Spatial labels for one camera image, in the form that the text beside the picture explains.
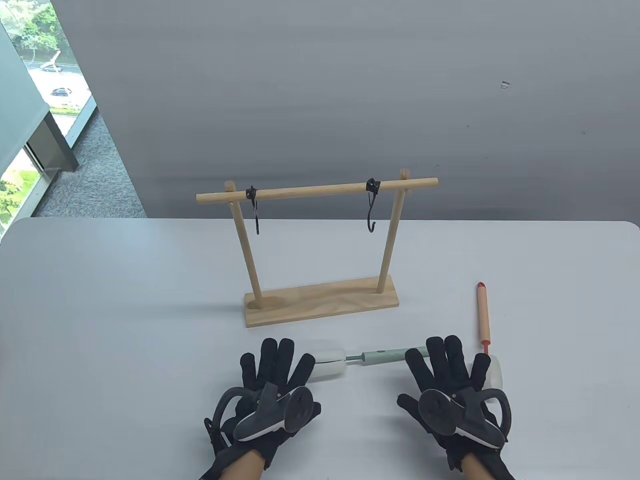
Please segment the person's left hand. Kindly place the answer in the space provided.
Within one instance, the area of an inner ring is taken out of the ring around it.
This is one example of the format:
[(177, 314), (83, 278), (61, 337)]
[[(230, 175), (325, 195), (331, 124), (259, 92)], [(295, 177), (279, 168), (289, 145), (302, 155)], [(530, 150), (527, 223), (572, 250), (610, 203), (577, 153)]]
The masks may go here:
[(316, 360), (306, 353), (293, 366), (295, 343), (289, 338), (263, 340), (260, 358), (247, 352), (240, 358), (242, 384), (219, 398), (204, 425), (214, 450), (214, 462), (202, 475), (218, 480), (249, 453), (271, 466), (278, 448), (322, 411), (307, 386)]

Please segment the person's right hand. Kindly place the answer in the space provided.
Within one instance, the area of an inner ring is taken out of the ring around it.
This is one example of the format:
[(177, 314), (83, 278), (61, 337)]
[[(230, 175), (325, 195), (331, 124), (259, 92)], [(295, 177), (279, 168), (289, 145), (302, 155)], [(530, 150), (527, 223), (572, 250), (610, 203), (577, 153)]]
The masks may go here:
[[(471, 370), (467, 370), (461, 340), (451, 334), (446, 338), (432, 336), (426, 339), (426, 350), (429, 354), (430, 366), (426, 365), (423, 355), (416, 348), (406, 351), (405, 361), (413, 375), (421, 393), (437, 390), (450, 397), (453, 402), (464, 406), (465, 402), (458, 393), (466, 388), (476, 392), (483, 390), (492, 359), (484, 352), (475, 355)], [(401, 393), (397, 397), (397, 406), (407, 412), (419, 425), (430, 434), (436, 443), (446, 452), (450, 470), (464, 473), (464, 459), (475, 458), (482, 469), (478, 474), (466, 472), (469, 479), (481, 478), (487, 473), (489, 478), (497, 480), (513, 480), (501, 457), (501, 450), (481, 445), (471, 438), (459, 434), (441, 435), (433, 430), (419, 412), (419, 402), (412, 396)]]

